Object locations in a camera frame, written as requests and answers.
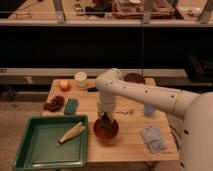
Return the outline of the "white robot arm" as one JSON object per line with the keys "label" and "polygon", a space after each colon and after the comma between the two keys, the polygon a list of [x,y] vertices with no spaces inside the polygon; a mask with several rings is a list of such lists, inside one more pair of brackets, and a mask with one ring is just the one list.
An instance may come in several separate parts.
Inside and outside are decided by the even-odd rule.
{"label": "white robot arm", "polygon": [[99,119],[106,114],[114,121],[117,95],[182,118],[181,171],[213,171],[213,92],[199,94],[126,82],[117,68],[99,75],[95,86]]}

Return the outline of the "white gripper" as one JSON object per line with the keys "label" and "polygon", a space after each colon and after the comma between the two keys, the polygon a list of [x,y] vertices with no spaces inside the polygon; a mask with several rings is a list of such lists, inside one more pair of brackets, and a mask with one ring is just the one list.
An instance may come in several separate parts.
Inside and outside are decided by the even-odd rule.
{"label": "white gripper", "polygon": [[97,116],[99,119],[102,118],[103,114],[106,113],[108,118],[110,120],[114,119],[113,113],[115,110],[116,104],[115,103],[111,103],[111,104],[106,104],[106,103],[102,103],[100,101],[97,102]]}

